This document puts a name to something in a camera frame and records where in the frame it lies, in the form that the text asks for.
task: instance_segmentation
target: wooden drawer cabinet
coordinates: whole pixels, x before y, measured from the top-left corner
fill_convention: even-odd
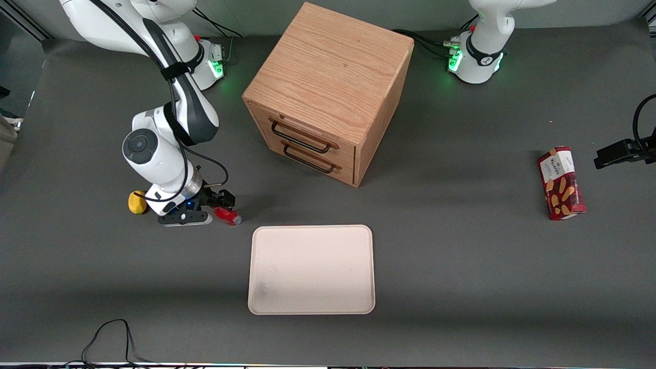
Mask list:
[[[412,50],[409,37],[305,3],[242,98],[271,150],[357,187]]]

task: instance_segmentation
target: metal drawer handle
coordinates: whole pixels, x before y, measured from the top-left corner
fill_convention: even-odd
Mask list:
[[[314,152],[318,152],[319,154],[325,154],[325,153],[328,152],[328,150],[330,149],[330,144],[329,144],[329,143],[326,144],[326,147],[325,147],[325,148],[317,148],[317,147],[312,146],[311,144],[306,144],[306,143],[303,142],[303,141],[297,140],[297,139],[295,139],[295,138],[292,137],[292,136],[286,135],[285,133],[282,133],[282,132],[280,132],[280,131],[276,131],[276,127],[278,126],[278,122],[276,122],[276,121],[273,120],[273,119],[270,119],[270,120],[273,122],[273,124],[271,124],[271,130],[272,130],[277,136],[280,136],[280,137],[282,137],[282,138],[284,138],[284,139],[290,140],[291,142],[293,142],[293,143],[295,143],[295,144],[297,144],[297,145],[299,145],[299,146],[303,146],[303,147],[305,147],[305,148],[307,148],[307,149],[309,149],[309,150],[312,150],[312,151],[314,151]]]
[[[335,165],[334,165],[334,164],[330,166],[330,169],[324,169],[324,168],[322,168],[322,167],[320,167],[320,166],[318,166],[318,165],[315,165],[315,164],[312,164],[312,163],[308,162],[307,160],[303,160],[303,159],[299,158],[299,157],[296,156],[296,155],[293,155],[293,154],[288,153],[288,152],[287,152],[287,149],[288,149],[288,148],[289,148],[289,145],[286,144],[286,145],[285,145],[285,148],[283,149],[283,152],[285,153],[285,156],[287,156],[288,158],[294,159],[294,160],[296,160],[297,162],[299,162],[299,163],[301,163],[301,164],[305,164],[305,165],[307,165],[308,167],[311,167],[312,169],[316,169],[316,170],[318,170],[318,171],[320,171],[320,172],[322,172],[322,173],[325,173],[325,174],[332,173],[333,170],[335,170]]]

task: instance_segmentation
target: gray table surface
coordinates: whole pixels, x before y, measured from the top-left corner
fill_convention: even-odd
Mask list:
[[[418,48],[361,188],[267,149],[240,96],[275,42],[236,39],[226,79],[206,92],[222,125],[197,149],[230,169],[236,228],[131,215],[128,193],[148,184],[121,142],[133,115],[167,101],[166,84],[143,56],[45,44],[0,184],[0,361],[78,358],[122,317],[143,356],[169,362],[656,365],[656,167],[592,162],[631,136],[656,91],[644,21],[519,30],[478,86]],[[573,148],[588,206],[564,222],[547,219],[536,164],[557,145]],[[249,312],[257,227],[353,223],[374,234],[371,314]],[[121,330],[90,359],[120,361]]]

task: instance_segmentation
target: red can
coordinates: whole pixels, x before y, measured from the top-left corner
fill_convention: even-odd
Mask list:
[[[214,207],[214,215],[224,221],[227,225],[234,227],[241,223],[241,215],[235,209],[225,207]]]

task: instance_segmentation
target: yellow ball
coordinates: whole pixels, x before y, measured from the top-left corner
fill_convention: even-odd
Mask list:
[[[148,203],[141,197],[135,195],[139,194],[141,196],[146,195],[144,191],[134,191],[130,193],[130,197],[127,199],[127,207],[130,209],[132,214],[143,214],[148,210]]]

